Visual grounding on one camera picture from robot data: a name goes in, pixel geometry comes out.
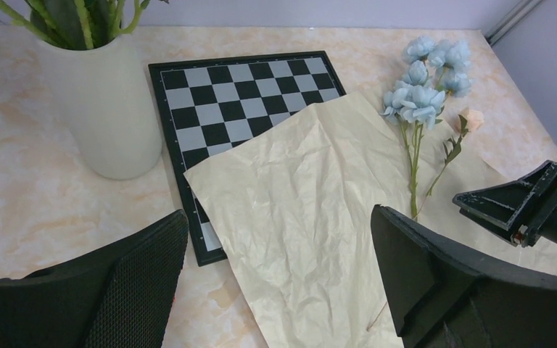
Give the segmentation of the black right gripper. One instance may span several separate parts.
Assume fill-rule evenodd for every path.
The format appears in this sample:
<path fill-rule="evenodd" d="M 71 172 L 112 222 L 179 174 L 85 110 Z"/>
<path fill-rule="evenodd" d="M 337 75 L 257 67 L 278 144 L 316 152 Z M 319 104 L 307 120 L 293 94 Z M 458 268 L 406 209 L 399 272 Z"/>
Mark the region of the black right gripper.
<path fill-rule="evenodd" d="M 557 162 L 497 186 L 456 194 L 453 204 L 469 220 L 513 246 L 543 237 L 557 244 Z"/>

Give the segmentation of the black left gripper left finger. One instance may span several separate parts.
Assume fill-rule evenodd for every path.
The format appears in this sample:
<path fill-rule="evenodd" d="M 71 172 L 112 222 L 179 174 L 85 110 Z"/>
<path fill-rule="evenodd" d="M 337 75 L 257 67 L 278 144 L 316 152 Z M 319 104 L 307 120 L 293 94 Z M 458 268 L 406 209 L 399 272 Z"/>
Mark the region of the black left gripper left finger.
<path fill-rule="evenodd" d="M 142 230 L 24 278 L 0 278 L 0 347 L 160 347 L 189 222 Z"/>

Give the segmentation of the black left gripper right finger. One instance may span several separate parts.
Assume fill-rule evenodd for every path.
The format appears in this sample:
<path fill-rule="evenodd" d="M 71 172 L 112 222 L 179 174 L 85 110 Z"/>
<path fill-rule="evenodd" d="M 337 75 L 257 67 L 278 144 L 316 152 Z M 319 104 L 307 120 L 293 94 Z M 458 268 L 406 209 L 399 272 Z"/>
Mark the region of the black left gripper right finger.
<path fill-rule="evenodd" d="M 557 275 L 523 268 L 376 205 L 371 237 L 405 347 L 557 347 Z"/>

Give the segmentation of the peach rosebud stem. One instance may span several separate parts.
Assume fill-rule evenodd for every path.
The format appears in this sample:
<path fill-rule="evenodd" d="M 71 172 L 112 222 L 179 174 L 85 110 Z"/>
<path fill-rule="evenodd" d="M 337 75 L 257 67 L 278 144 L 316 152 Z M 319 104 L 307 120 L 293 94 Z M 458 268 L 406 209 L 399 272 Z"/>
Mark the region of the peach rosebud stem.
<path fill-rule="evenodd" d="M 454 131 L 457 136 L 451 136 L 447 140 L 442 142 L 445 158 L 443 161 L 443 166 L 438 174 L 435 176 L 434 180 L 430 184 L 429 188 L 426 190 L 424 195 L 424 200 L 420 204 L 416 211 L 415 219 L 419 217 L 419 214 L 424 208 L 427 199 L 432 195 L 433 189 L 437 182 L 440 180 L 442 174 L 447 169 L 448 165 L 455 160 L 459 154 L 462 152 L 462 142 L 467 137 L 468 134 L 477 131 L 484 124 L 484 113 L 467 107 L 458 113 L 457 120 L 452 124 Z"/>

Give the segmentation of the pink blue flower bunch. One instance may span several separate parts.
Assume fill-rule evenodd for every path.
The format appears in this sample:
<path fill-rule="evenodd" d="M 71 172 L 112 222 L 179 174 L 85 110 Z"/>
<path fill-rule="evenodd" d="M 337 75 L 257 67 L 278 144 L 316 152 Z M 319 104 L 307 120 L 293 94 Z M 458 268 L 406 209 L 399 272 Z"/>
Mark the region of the pink blue flower bunch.
<path fill-rule="evenodd" d="M 471 50 L 465 40 L 434 41 L 428 36 L 411 40 L 403 49 L 408 64 L 392 90 L 382 96 L 379 115 L 397 126 L 408 161 L 410 215 L 418 220 L 423 204 L 418 203 L 418 169 L 424 131 L 442 122 L 449 98 L 467 96 L 473 85 L 468 72 Z"/>

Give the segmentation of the orange paper bouquet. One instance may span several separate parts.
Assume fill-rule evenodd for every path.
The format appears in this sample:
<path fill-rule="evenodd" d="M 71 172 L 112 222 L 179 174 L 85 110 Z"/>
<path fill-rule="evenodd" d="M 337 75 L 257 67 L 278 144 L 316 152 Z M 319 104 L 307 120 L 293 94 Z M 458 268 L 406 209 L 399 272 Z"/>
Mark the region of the orange paper bouquet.
<path fill-rule="evenodd" d="M 313 104 L 186 179 L 269 347 L 402 347 L 371 211 L 407 212 L 408 165 L 375 91 Z"/>

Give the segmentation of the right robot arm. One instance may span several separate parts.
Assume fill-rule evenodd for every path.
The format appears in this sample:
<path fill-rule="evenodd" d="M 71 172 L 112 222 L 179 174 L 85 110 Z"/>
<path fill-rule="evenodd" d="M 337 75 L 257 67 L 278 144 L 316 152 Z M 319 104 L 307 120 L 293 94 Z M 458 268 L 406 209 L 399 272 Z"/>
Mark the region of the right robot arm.
<path fill-rule="evenodd" d="M 557 244 L 557 162 L 546 160 L 514 181 L 456 194 L 459 212 L 513 246 L 543 237 Z"/>

